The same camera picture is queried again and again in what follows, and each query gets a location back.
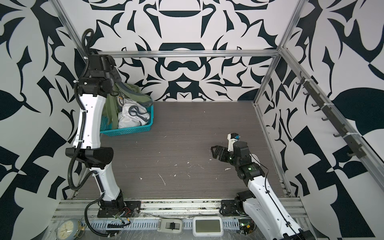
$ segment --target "wall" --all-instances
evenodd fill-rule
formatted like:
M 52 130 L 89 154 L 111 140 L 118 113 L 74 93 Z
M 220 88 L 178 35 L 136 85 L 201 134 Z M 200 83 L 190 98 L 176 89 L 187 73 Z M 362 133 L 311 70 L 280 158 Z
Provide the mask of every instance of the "wall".
M 101 51 L 276 49 L 297 0 L 61 1 Z M 116 59 L 154 100 L 253 100 L 270 57 Z
M 310 0 L 287 47 L 381 155 L 382 1 Z M 384 193 L 281 60 L 259 102 L 278 163 L 318 237 L 382 239 Z
M 40 239 L 71 193 L 64 150 L 76 134 L 73 80 L 84 61 L 47 0 L 0 3 L 1 239 Z

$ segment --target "clothes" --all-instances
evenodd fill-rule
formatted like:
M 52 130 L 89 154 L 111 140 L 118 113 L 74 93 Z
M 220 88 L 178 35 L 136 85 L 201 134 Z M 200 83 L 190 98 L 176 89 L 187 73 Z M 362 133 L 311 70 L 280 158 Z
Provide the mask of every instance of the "clothes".
M 119 128 L 137 127 L 146 125 L 151 119 L 151 115 L 147 113 L 147 109 L 137 102 L 124 98 L 124 106 L 122 112 L 118 114 Z
M 143 94 L 140 88 L 134 84 L 118 82 L 113 85 L 113 91 L 119 92 L 119 96 L 116 97 L 109 94 L 103 109 L 103 115 L 108 117 L 108 124 L 112 123 L 111 129 L 116 129 L 118 127 L 118 112 L 120 112 L 119 107 L 121 106 L 119 106 L 119 103 L 121 103 L 122 99 L 130 98 L 145 108 L 150 107 L 153 104 L 152 98 Z

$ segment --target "alarm clock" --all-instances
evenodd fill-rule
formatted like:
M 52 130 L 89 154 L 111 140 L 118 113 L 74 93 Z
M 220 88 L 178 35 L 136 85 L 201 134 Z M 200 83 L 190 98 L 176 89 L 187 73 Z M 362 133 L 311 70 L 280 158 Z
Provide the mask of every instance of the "alarm clock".
M 58 240 L 75 240 L 79 237 L 80 232 L 83 231 L 81 222 L 79 219 L 68 219 L 64 221 L 57 229 Z

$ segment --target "laundry basket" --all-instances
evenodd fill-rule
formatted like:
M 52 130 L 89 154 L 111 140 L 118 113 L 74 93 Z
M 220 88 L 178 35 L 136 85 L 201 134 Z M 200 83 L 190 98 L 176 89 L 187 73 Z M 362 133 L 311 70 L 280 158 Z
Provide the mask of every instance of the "laundry basket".
M 151 129 L 153 123 L 153 105 L 147 108 L 147 112 L 151 114 L 151 119 L 149 120 L 147 125 L 138 126 L 138 127 L 127 127 L 127 128 L 119 128 L 119 129 L 111 129 L 112 124 L 108 125 L 108 118 L 105 116 L 101 116 L 101 124 L 100 124 L 100 133 L 108 135 L 108 136 L 118 136 L 136 132 L 146 132 Z

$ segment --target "brown floor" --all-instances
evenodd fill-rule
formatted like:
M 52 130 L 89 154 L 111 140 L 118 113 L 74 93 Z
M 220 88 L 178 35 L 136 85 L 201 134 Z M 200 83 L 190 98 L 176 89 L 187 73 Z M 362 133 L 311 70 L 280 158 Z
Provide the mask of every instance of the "brown floor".
M 269 168 L 268 180 L 276 195 L 283 196 L 249 101 L 156 102 L 149 132 L 103 135 L 101 145 L 114 149 L 113 172 L 124 198 L 235 197 L 247 187 L 233 166 L 213 159 L 210 153 L 211 146 L 227 146 L 227 134 L 232 132 L 248 142 L 250 151 Z M 98 197 L 95 179 L 89 178 L 76 198 Z

